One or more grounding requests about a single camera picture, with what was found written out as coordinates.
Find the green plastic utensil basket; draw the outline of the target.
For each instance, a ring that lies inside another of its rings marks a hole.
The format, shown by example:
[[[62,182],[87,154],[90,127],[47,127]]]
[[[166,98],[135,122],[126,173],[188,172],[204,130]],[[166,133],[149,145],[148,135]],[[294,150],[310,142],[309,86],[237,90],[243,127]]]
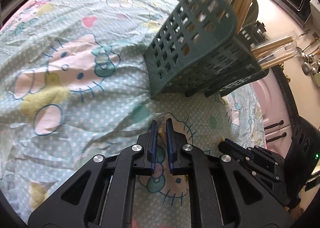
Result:
[[[144,53],[151,98],[161,93],[228,95],[267,76],[236,34],[227,0],[181,0]]]

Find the chopsticks bundle in basket side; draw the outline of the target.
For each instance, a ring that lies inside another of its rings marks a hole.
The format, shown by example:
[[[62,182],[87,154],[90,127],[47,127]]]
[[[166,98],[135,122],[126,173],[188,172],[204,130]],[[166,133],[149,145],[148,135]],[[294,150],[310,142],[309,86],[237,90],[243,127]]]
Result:
[[[251,49],[251,53],[263,70],[299,56],[297,42],[293,35],[260,44]]]

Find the black kitchen countertop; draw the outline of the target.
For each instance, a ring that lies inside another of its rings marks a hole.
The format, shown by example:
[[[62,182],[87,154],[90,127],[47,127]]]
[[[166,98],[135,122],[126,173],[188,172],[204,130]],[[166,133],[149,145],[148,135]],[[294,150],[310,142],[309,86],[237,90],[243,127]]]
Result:
[[[272,71],[283,95],[291,126],[295,126],[299,113],[289,83],[283,73],[283,68],[280,65],[277,65],[272,67]]]

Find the hanging ladle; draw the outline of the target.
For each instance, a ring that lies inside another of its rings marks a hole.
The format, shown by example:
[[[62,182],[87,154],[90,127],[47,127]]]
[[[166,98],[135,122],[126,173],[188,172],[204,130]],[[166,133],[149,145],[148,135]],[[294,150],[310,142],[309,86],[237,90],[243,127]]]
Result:
[[[315,61],[315,57],[319,55],[319,46],[317,46],[311,53],[305,53],[305,51],[310,48],[314,43],[318,41],[318,38],[313,39],[306,47],[301,49],[300,47],[297,47],[297,52],[300,57],[303,58],[304,63],[302,64],[301,68],[304,73],[304,75],[309,75],[311,72],[311,65]]]

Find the Hello Kitty tablecloth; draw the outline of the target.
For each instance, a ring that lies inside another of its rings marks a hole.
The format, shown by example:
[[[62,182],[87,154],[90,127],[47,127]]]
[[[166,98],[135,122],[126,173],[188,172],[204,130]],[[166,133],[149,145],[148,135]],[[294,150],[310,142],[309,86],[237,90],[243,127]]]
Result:
[[[131,0],[29,0],[1,28],[1,192],[26,223],[31,213],[97,154],[99,105],[133,33]],[[189,227],[188,178],[156,170],[136,179],[134,227]]]

